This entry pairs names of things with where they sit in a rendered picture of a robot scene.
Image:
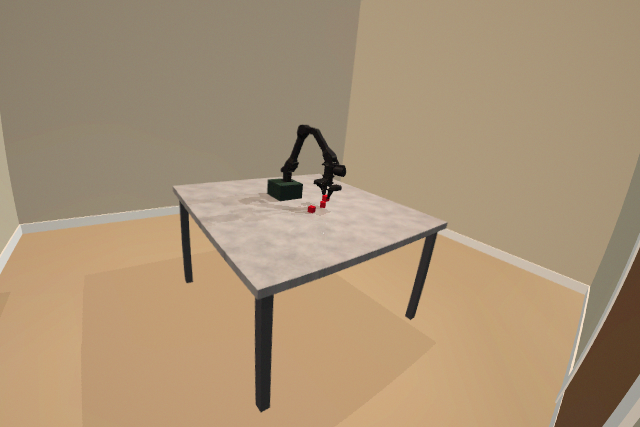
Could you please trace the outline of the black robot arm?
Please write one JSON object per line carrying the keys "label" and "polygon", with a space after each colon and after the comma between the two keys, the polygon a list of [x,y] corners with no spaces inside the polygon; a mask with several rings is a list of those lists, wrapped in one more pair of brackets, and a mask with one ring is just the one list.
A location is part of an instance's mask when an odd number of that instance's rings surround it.
{"label": "black robot arm", "polygon": [[[286,160],[284,166],[280,169],[281,172],[283,172],[283,179],[281,180],[283,182],[293,182],[291,180],[292,172],[294,172],[295,169],[298,168],[299,162],[297,162],[297,158],[300,153],[303,142],[309,134],[314,135],[317,143],[319,144],[322,150],[323,158],[325,160],[325,162],[322,164],[325,166],[324,173],[329,175],[334,174],[337,176],[344,177],[346,175],[345,165],[339,165],[339,162],[337,160],[337,155],[334,153],[332,149],[329,148],[320,130],[311,128],[309,125],[300,125],[298,126],[298,129],[297,129],[297,139],[294,144],[291,155]],[[317,186],[320,188],[330,185],[329,178],[327,177],[326,179],[325,176],[317,180],[316,183],[317,183]]]}

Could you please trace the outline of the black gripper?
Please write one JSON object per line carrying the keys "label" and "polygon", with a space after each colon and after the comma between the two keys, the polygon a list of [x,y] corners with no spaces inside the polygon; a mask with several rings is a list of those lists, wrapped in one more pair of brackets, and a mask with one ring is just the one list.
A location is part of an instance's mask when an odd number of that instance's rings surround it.
{"label": "black gripper", "polygon": [[[328,177],[328,178],[329,178],[329,182],[330,182],[330,185],[328,186],[328,187],[329,187],[329,189],[327,189],[327,186],[326,186],[326,187],[321,188],[322,195],[325,195],[325,194],[326,194],[326,190],[328,191],[327,199],[329,199],[329,198],[330,198],[330,196],[332,195],[332,193],[333,193],[334,191],[340,191],[340,190],[342,190],[341,185],[337,185],[337,184],[332,185],[332,184],[334,184],[334,182],[332,182],[332,181],[333,181],[333,177],[334,177],[334,175],[333,175],[333,174],[332,174],[332,175],[329,175],[329,174],[325,174],[325,173],[324,173],[324,175],[322,175],[322,176],[325,176],[325,178],[326,178],[326,179],[327,179],[327,177]],[[315,180],[314,180],[314,184],[316,184],[316,185],[317,185],[317,183],[316,183],[316,181],[317,181],[317,180],[319,180],[319,179],[315,179]]]}

